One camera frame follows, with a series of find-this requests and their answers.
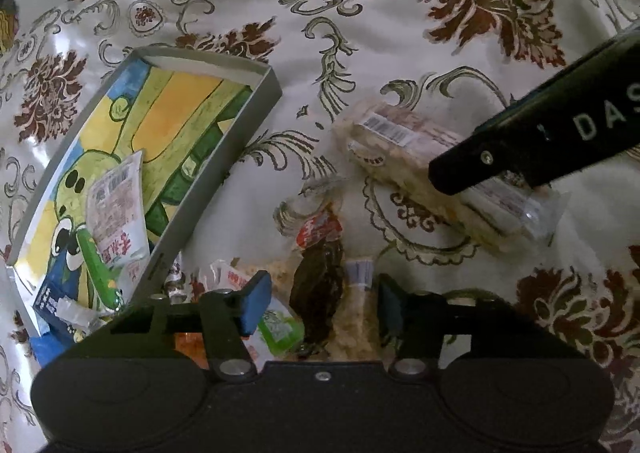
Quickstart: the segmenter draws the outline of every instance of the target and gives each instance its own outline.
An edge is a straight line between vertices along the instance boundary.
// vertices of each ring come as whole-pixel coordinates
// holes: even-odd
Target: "barcode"
[[[377,113],[369,113],[369,117],[360,124],[398,146],[406,146],[416,135],[410,129],[391,122]]]
[[[114,189],[116,189],[119,184],[126,181],[127,178],[129,178],[129,167],[124,168],[109,181],[109,193],[113,193]]]

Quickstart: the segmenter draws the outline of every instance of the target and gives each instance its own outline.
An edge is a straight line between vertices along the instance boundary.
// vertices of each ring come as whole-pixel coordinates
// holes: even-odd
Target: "white lettering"
[[[640,102],[640,83],[631,83],[626,89],[626,97],[633,102]]]
[[[593,122],[593,119],[587,113],[579,113],[576,115],[574,117],[574,124],[582,140],[591,140],[598,133],[596,123]]]
[[[613,128],[613,123],[617,120],[626,122],[625,116],[609,100],[604,101],[604,115],[607,118],[607,128]]]

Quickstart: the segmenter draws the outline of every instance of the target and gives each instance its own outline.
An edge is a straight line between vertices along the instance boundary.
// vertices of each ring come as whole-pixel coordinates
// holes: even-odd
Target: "snack package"
[[[305,324],[298,359],[378,358],[374,260],[351,258],[342,244],[339,213],[345,182],[337,176],[308,181],[273,215],[294,244],[281,267],[286,273],[274,277],[274,285]]]
[[[251,279],[228,263],[217,260],[210,267],[212,276],[207,278],[205,288],[209,290],[231,289],[241,290]],[[295,314],[276,295],[271,295],[271,302],[267,307],[257,331],[246,341],[256,350],[260,358],[266,357],[264,345],[266,345],[270,359],[282,357],[291,349],[297,347],[303,340],[305,329]]]
[[[102,262],[111,270],[149,256],[142,203],[142,150],[94,182],[86,225]]]
[[[326,345],[332,361],[380,358],[378,298],[372,258],[346,259],[344,293],[334,314],[334,334]]]
[[[398,185],[433,214],[490,249],[507,251],[521,237],[546,241],[566,205],[549,186],[529,188],[505,173],[458,195],[444,195],[429,180],[429,163],[464,137],[407,108],[380,100],[358,102],[332,127],[338,146],[371,176]]]
[[[56,316],[74,327],[79,327],[86,333],[100,326],[97,323],[100,319],[100,313],[83,307],[74,299],[66,296],[58,300]]]
[[[189,357],[201,369],[209,370],[207,351],[201,332],[180,332],[174,334],[174,349]]]

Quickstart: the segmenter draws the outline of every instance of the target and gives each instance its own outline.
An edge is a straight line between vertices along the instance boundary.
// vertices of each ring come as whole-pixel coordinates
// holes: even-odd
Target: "blue panel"
[[[264,311],[267,310],[271,302],[271,276],[265,271],[260,271],[257,274],[260,273],[262,275],[258,284],[247,296],[242,298],[241,328],[239,329],[241,336],[249,336],[255,332]]]
[[[142,85],[145,84],[146,77],[149,74],[151,65],[138,59],[133,61],[123,72],[119,75],[115,83],[111,85],[107,96],[111,100],[118,99],[118,97],[128,97],[129,99],[135,99],[138,97]]]

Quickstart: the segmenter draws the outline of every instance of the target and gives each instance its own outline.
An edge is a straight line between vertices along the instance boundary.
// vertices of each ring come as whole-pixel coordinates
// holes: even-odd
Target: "floral tablecloth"
[[[66,4],[23,26],[2,61],[0,248],[7,256],[60,140],[134,47],[219,51],[273,65],[284,95],[184,250],[192,267],[234,256],[267,263],[290,251],[274,208],[305,179],[340,169],[335,155],[322,154],[319,146],[348,104],[382,95],[467,135],[639,12],[640,0]],[[453,232],[401,191],[356,176],[340,215],[345,249],[375,255],[389,247],[380,270],[414,289],[515,304],[607,370],[616,406],[602,442],[614,452],[640,451],[639,155],[632,150],[556,182],[571,197],[552,244],[539,253],[501,257]],[[9,303],[3,289],[1,301]],[[28,352],[6,337],[17,329],[2,328],[4,356],[12,351],[6,377],[0,374],[0,388],[9,386],[6,395],[0,391],[2,440],[7,451],[32,451],[42,436],[19,436],[39,433],[28,407],[33,365],[18,379],[10,373],[16,361],[28,362]]]

